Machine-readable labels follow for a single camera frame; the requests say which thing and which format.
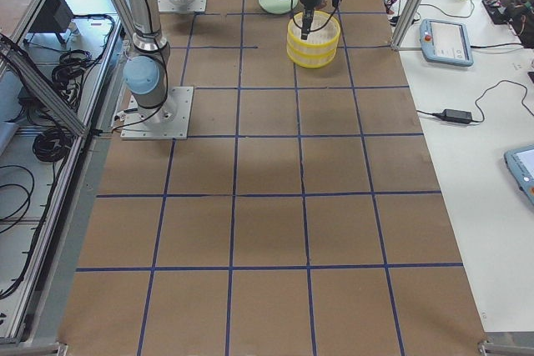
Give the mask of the light green plate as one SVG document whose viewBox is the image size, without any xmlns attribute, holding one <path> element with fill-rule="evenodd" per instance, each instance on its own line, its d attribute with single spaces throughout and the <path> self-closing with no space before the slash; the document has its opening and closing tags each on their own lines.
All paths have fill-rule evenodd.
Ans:
<svg viewBox="0 0 534 356">
<path fill-rule="evenodd" d="M 294 10 L 298 0 L 258 0 L 258 3 L 266 13 L 281 15 Z"/>
</svg>

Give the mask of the black power adapter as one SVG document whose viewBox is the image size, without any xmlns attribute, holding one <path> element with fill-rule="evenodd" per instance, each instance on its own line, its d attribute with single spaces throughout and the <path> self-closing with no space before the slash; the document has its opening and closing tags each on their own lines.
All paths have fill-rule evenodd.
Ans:
<svg viewBox="0 0 534 356">
<path fill-rule="evenodd" d="M 460 124 L 470 124 L 473 122 L 471 112 L 449 108 L 443 110 L 441 120 Z"/>
</svg>

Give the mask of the teach pendant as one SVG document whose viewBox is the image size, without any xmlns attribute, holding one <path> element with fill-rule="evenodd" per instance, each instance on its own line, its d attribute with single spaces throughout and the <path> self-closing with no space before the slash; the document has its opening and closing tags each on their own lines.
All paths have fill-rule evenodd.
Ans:
<svg viewBox="0 0 534 356">
<path fill-rule="evenodd" d="M 462 23 L 423 19 L 420 25 L 423 57 L 430 63 L 470 67 L 474 63 L 466 26 Z"/>
<path fill-rule="evenodd" d="M 506 167 L 516 180 L 518 188 L 526 195 L 530 203 L 534 202 L 533 196 L 533 146 L 512 149 L 504 153 Z"/>
</svg>

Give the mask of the brown paper table mat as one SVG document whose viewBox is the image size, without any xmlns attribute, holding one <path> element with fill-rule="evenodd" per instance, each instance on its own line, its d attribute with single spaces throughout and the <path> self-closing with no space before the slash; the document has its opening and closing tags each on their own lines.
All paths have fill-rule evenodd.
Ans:
<svg viewBox="0 0 534 356">
<path fill-rule="evenodd" d="M 383 0 L 292 136 L 98 139 L 72 355 L 475 355 L 484 333 Z"/>
</svg>

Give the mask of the teach pendant near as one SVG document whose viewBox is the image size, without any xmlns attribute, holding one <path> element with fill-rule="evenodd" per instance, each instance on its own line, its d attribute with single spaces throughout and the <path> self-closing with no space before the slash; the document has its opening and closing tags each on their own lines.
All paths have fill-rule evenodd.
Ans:
<svg viewBox="0 0 534 356">
<path fill-rule="evenodd" d="M 518 188 L 526 195 L 530 203 L 534 202 L 533 196 L 533 146 L 512 149 L 504 153 L 506 167 L 516 180 Z"/>
</svg>

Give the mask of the yellow steamer basket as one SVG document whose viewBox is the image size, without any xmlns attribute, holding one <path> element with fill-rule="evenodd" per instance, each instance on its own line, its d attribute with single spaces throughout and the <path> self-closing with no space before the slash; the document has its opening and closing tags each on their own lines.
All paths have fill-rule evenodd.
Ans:
<svg viewBox="0 0 534 356">
<path fill-rule="evenodd" d="M 286 52 L 288 58 L 302 68 L 322 68 L 334 60 L 337 49 L 334 48 L 326 52 L 313 53 L 310 48 L 297 50 L 291 44 L 287 44 Z"/>
<path fill-rule="evenodd" d="M 318 55 L 337 48 L 340 38 L 340 24 L 329 13 L 315 11 L 310 33 L 301 38 L 303 13 L 296 13 L 287 27 L 287 44 L 300 53 Z"/>
</svg>

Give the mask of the teach pendant far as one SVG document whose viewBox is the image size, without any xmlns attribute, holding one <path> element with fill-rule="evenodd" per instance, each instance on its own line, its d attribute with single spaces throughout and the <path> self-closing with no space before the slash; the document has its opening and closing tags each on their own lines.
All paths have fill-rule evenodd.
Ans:
<svg viewBox="0 0 534 356">
<path fill-rule="evenodd" d="M 420 25 L 423 57 L 430 63 L 470 67 L 474 63 L 466 26 L 462 23 L 423 19 Z"/>
</svg>

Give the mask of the black electronics box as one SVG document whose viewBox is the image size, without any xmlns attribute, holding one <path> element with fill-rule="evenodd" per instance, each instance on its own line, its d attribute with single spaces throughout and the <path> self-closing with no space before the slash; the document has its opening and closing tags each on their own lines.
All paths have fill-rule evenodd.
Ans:
<svg viewBox="0 0 534 356">
<path fill-rule="evenodd" d="M 58 41 L 65 44 L 62 34 L 67 32 L 73 19 L 73 11 L 66 0 L 45 0 L 28 32 L 54 33 Z"/>
</svg>

